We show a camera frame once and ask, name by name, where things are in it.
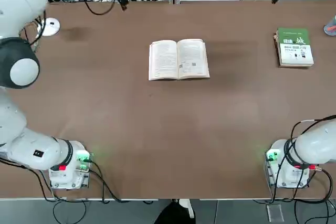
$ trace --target open book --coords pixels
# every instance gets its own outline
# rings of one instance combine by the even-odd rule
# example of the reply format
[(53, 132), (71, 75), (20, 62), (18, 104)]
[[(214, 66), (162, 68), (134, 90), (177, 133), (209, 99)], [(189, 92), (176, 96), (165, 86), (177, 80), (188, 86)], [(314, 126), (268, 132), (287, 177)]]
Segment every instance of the open book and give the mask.
[(161, 40), (150, 45), (150, 81), (209, 77), (205, 43), (201, 39), (183, 39), (177, 43)]

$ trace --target table surface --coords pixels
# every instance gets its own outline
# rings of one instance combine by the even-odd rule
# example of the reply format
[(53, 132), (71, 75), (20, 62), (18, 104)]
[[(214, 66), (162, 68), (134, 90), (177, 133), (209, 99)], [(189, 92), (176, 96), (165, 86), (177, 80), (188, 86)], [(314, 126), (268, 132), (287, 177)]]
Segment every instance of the table surface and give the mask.
[[(10, 94), (31, 129), (94, 152), (119, 197), (269, 198), (264, 151), (297, 121), (334, 114), (336, 43), (323, 25), (335, 4), (130, 3), (104, 16), (83, 3), (50, 5), (61, 31), (40, 42), (36, 83)], [(92, 3), (96, 12), (108, 6)], [(309, 30), (313, 67), (278, 67), (278, 27)], [(185, 38), (205, 41), (210, 79), (149, 82), (150, 43)], [(42, 197), (33, 174), (0, 171), (0, 197)], [(324, 196), (318, 177), (299, 197)], [(100, 198), (101, 184), (69, 194)]]

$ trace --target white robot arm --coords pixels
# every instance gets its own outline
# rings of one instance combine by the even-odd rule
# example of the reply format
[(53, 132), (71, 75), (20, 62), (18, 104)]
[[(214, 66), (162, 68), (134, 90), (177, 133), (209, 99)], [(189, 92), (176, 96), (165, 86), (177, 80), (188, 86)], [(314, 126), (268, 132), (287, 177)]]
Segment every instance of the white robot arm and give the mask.
[(0, 157), (32, 169), (49, 169), (54, 188), (77, 189), (88, 177), (83, 160), (90, 156), (84, 146), (28, 129), (24, 114), (4, 88), (26, 88), (37, 79), (38, 59), (19, 33), (46, 4), (47, 0), (0, 0)]
[(302, 188), (309, 181), (309, 170), (336, 159), (336, 119), (293, 140), (277, 140), (266, 153), (270, 184)]

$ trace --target gray floor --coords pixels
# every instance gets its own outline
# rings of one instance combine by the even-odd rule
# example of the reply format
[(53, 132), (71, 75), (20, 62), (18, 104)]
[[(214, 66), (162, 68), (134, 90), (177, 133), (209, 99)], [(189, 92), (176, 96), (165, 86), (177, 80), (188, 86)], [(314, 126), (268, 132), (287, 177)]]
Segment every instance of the gray floor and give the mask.
[[(99, 202), (87, 203), (87, 214), (80, 224), (108, 224), (108, 223), (131, 223), (151, 224), (169, 204), (169, 200), (155, 201), (152, 205), (145, 205), (141, 201), (133, 201), (127, 204), (111, 202), (103, 205)], [(212, 224), (215, 218), (216, 201), (192, 200), (192, 206), (196, 212), (197, 224)], [(56, 223), (52, 213), (53, 203), (43, 200), (34, 201), (0, 201), (1, 224), (46, 224)], [(56, 215), (62, 224), (76, 222), (83, 213), (82, 204), (62, 203), (56, 207)], [(293, 204), (283, 203), (282, 212), (284, 223), (295, 224)], [(298, 217), (300, 224), (310, 217), (325, 216), (324, 204), (317, 206), (299, 204)], [(310, 221), (309, 224), (325, 223), (325, 219)], [(219, 201), (216, 223), (268, 223), (266, 207), (251, 200), (228, 200)], [(336, 217), (329, 223), (336, 223)]]

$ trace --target green book cover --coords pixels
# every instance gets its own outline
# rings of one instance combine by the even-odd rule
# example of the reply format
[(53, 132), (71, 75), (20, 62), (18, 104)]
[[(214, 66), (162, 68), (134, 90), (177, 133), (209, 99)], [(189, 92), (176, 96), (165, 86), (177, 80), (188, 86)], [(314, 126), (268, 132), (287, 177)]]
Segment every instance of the green book cover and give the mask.
[(311, 66), (314, 64), (309, 34), (303, 28), (278, 28), (277, 42), (280, 65)]

